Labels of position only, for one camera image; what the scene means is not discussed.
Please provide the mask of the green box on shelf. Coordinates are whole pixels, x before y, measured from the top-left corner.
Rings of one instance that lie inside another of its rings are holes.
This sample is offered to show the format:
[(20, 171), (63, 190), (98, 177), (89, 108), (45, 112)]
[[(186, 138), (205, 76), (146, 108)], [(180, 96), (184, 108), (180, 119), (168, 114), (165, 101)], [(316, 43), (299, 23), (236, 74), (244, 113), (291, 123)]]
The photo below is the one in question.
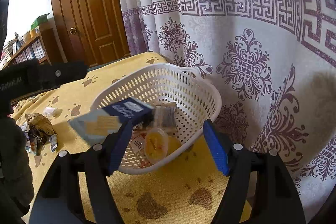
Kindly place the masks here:
[(38, 16), (32, 23), (31, 25), (31, 29), (36, 29), (38, 26), (40, 26), (42, 23), (44, 22), (47, 22), (48, 21), (48, 15), (50, 13), (47, 13), (47, 14), (43, 14), (43, 15), (40, 15)]

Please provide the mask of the yellow jelly cup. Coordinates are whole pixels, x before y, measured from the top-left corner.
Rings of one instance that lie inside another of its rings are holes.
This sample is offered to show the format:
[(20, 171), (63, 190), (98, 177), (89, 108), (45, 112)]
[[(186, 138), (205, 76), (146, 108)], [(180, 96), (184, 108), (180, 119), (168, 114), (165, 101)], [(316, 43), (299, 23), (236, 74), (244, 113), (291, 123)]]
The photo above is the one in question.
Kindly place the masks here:
[(161, 128), (153, 128), (146, 134), (144, 152), (150, 164), (156, 164), (167, 156), (168, 142), (168, 135)]

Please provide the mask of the wooden bookshelf with books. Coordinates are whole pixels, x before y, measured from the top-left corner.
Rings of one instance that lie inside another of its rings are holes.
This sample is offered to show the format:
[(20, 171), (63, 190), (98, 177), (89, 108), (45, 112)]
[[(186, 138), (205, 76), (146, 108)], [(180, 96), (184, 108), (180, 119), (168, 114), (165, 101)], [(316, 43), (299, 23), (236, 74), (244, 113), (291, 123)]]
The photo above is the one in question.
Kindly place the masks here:
[(1, 69), (34, 59), (40, 64), (53, 65), (63, 62), (52, 28), (39, 32), (24, 43), (6, 64), (1, 65)]

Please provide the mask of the yellow paw print blanket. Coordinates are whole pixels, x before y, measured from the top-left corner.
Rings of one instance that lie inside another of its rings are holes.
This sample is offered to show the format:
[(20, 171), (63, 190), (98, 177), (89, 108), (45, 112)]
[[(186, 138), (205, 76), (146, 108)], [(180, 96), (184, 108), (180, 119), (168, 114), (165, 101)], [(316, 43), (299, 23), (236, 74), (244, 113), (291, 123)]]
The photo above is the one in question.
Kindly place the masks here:
[[(85, 113), (134, 97), (147, 104), (175, 102), (181, 144), (158, 164), (143, 167), (130, 145), (123, 156), (93, 149), (70, 123)], [(36, 198), (30, 223), (97, 221), (91, 200), (112, 194), (125, 223), (210, 223), (221, 203), (228, 179), (216, 168), (202, 136), (203, 122), (221, 108), (217, 89), (196, 69), (165, 63), (152, 53), (93, 70), (81, 81), (53, 92), (30, 96), (14, 107), (14, 119), (60, 109), (52, 119), (59, 147), (67, 155), (42, 149), (32, 157)]]

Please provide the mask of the small white wrapped candy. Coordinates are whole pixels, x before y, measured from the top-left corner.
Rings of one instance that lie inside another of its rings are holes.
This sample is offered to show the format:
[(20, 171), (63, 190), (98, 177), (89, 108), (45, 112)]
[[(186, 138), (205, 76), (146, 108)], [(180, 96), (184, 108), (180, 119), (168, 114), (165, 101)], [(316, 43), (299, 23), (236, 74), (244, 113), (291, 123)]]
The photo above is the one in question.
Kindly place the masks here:
[(59, 113), (59, 109), (55, 107), (45, 107), (43, 110), (43, 115), (47, 118), (53, 118), (56, 117)]

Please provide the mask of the blue snack box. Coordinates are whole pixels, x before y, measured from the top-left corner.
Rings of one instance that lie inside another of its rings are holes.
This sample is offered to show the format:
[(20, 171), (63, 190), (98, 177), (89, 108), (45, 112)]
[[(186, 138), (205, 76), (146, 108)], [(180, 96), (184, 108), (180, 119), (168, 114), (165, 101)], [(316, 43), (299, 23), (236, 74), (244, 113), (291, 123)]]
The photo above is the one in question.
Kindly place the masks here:
[(69, 121), (69, 124), (82, 139), (93, 146), (102, 143), (108, 135), (117, 133), (125, 121), (130, 120), (132, 126), (150, 124), (154, 112), (154, 106), (130, 97), (78, 116)]

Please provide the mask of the white plastic basket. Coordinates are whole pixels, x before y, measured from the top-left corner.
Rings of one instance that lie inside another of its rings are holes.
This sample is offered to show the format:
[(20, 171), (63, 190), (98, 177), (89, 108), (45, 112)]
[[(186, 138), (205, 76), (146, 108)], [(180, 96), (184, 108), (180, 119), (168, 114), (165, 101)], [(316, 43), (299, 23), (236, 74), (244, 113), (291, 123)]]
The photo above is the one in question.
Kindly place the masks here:
[(181, 142), (172, 154), (147, 167), (142, 167), (135, 153), (127, 148), (118, 170), (132, 175), (153, 172), (176, 159), (202, 135), (204, 121), (215, 121), (222, 107), (220, 92), (196, 68), (165, 63), (143, 67), (116, 81), (94, 99), (90, 109), (129, 97), (150, 104), (175, 102), (177, 133), (173, 136)]

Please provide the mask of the striped packet in basket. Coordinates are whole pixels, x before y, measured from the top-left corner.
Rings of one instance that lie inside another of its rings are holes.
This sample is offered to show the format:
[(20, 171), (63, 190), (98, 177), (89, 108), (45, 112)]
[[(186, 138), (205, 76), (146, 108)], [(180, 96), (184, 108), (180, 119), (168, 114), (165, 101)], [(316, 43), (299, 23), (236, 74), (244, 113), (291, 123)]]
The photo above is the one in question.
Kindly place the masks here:
[(177, 104), (175, 102), (156, 104), (154, 108), (154, 119), (151, 126), (159, 127), (167, 134), (175, 134), (178, 131), (175, 121)]

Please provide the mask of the brown wooden door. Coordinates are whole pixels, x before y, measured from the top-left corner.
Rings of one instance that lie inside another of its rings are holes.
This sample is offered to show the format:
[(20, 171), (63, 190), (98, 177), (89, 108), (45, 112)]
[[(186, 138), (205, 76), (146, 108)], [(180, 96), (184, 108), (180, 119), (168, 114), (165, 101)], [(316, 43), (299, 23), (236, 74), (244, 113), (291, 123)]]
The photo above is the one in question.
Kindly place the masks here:
[(67, 61), (89, 67), (130, 55), (120, 0), (51, 0)]

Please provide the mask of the white purple patterned curtain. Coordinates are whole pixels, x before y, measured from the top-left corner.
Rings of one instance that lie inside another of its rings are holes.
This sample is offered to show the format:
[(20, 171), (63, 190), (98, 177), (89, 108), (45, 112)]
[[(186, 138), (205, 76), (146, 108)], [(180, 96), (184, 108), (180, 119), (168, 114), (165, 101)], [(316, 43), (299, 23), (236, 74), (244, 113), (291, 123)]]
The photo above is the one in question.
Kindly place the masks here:
[(335, 187), (335, 0), (120, 0), (131, 54), (193, 67), (220, 91), (219, 131), (276, 150), (307, 221)]

